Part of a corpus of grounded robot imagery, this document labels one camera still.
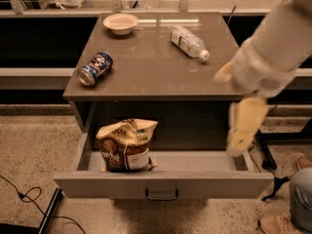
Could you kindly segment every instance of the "brown snack bag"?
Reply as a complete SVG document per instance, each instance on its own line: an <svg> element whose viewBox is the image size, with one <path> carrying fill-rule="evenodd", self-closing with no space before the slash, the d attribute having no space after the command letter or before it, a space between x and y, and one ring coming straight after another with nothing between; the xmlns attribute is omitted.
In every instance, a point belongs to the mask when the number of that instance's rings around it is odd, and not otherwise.
<svg viewBox="0 0 312 234"><path fill-rule="evenodd" d="M150 170L156 166L149 158L149 142L156 121L128 119L105 126L97 132L97 145L111 172Z"/></svg>

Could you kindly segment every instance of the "bowl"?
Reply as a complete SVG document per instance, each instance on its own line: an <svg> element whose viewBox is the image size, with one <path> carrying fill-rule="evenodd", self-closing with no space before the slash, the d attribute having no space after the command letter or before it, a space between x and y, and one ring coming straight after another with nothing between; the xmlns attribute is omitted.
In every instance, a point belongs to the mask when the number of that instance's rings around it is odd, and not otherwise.
<svg viewBox="0 0 312 234"><path fill-rule="evenodd" d="M114 14L104 19L105 27L111 29L116 35L129 34L137 25L138 19L131 14Z"/></svg>

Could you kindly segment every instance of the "speckled floor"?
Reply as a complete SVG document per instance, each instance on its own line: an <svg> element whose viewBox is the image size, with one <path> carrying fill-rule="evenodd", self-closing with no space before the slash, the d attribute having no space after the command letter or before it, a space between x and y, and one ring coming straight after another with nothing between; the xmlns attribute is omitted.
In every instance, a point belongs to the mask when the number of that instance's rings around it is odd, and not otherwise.
<svg viewBox="0 0 312 234"><path fill-rule="evenodd" d="M312 107L279 106L267 117L262 129L300 131L311 117ZM36 202L45 211L56 188L54 173L70 171L80 134L68 105L0 105L0 175L23 193L40 186L42 194ZM274 174L282 177L295 173L296 159L311 148L311 144L270 145L278 165ZM261 167L263 155L257 145L251 155L259 168L267 172ZM5 180L1 179L0 185L0 223L39 226L42 215L38 209L22 203L15 188ZM262 215L279 215L289 210L288 186L284 185L274 199L261 201L271 192L272 186L257 199L173 202L64 197L56 215L72 217L88 234L262 233L257 227ZM82 232L69 220L57 218L49 233Z"/></svg>

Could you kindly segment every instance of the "white plastic bottle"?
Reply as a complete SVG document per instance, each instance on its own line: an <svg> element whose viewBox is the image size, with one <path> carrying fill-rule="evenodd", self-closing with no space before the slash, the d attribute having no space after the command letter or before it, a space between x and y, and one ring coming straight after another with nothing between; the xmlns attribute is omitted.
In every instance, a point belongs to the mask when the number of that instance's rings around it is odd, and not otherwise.
<svg viewBox="0 0 312 234"><path fill-rule="evenodd" d="M192 58L205 61L210 56L203 40L181 25L173 26L171 40Z"/></svg>

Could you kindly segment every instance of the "dark blue can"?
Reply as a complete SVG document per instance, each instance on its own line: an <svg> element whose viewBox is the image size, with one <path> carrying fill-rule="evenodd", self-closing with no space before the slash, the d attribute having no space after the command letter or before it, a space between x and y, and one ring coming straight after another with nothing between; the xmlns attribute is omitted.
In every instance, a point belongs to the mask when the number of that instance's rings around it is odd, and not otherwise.
<svg viewBox="0 0 312 234"><path fill-rule="evenodd" d="M82 84L93 86L99 75L104 75L109 72L112 65L113 58L109 53L96 53L87 65L78 69L79 79Z"/></svg>

